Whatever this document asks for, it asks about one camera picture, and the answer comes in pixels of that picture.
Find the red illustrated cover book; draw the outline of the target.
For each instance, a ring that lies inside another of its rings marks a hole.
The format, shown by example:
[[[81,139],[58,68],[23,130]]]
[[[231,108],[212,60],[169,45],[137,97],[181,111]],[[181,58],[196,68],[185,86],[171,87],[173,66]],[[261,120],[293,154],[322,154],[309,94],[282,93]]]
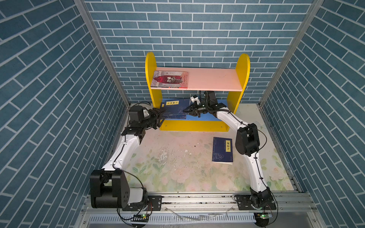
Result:
[[[151,87],[155,88],[187,88],[188,72],[156,70]]]

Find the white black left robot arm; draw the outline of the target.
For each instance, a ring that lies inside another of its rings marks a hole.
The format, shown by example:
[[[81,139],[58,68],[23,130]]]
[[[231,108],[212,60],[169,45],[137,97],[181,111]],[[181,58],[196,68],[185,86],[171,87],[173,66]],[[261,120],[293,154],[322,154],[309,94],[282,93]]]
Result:
[[[94,209],[138,211],[147,206],[148,195],[144,186],[130,187],[127,165],[140,146],[146,130],[161,127],[163,110],[147,109],[136,105],[129,110],[129,123],[121,133],[117,148],[100,170],[90,175],[91,206]]]

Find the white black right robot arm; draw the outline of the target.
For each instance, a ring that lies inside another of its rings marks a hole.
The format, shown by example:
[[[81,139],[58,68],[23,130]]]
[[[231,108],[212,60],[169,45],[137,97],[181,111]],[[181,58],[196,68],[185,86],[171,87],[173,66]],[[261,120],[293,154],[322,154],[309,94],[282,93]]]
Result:
[[[190,116],[200,117],[211,114],[236,131],[235,148],[247,163],[250,176],[252,207],[261,210],[274,201],[273,194],[267,185],[259,160],[260,141],[257,126],[237,117],[224,103],[219,103],[213,91],[204,92],[204,99],[190,97],[191,104],[184,109]]]

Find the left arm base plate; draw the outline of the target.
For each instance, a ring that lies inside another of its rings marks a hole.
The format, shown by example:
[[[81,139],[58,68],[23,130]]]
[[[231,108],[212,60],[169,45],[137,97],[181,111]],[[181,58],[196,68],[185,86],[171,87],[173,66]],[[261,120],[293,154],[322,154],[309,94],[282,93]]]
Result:
[[[146,199],[143,199],[138,203],[130,203],[126,207],[123,208],[123,211],[145,211],[146,207],[149,207],[149,210],[160,211],[162,206],[162,195],[148,195]]]

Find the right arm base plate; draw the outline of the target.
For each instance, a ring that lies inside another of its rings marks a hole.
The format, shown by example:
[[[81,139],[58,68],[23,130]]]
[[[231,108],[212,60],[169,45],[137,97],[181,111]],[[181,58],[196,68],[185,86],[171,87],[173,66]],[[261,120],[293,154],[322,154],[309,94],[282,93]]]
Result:
[[[233,199],[237,203],[240,211],[262,211],[264,209],[273,211],[277,209],[277,204],[272,196],[261,197],[259,195],[237,194],[234,195]]]

